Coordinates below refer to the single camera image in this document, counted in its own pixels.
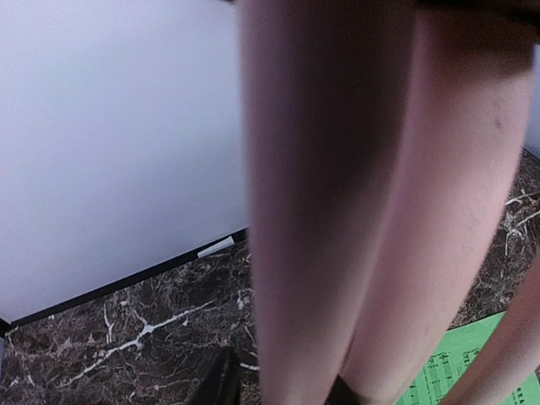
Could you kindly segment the green sheet music page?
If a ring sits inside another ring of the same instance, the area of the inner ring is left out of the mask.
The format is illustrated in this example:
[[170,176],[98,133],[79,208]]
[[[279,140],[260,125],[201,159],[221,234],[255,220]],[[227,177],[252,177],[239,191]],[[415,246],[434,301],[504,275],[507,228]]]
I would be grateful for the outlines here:
[[538,404],[539,306],[446,332],[398,404]]

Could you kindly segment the pink perforated music stand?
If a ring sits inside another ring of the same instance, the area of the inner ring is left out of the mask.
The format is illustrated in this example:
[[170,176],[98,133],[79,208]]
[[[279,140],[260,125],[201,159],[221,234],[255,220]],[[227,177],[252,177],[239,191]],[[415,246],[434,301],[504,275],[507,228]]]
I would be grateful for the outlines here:
[[393,404],[496,233],[539,4],[237,8],[262,400]]

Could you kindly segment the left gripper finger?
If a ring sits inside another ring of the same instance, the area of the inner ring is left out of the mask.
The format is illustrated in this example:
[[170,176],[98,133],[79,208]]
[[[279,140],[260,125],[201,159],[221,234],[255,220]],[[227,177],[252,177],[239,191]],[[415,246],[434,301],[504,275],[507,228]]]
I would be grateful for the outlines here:
[[240,362],[232,348],[219,351],[201,390],[201,404],[240,403]]

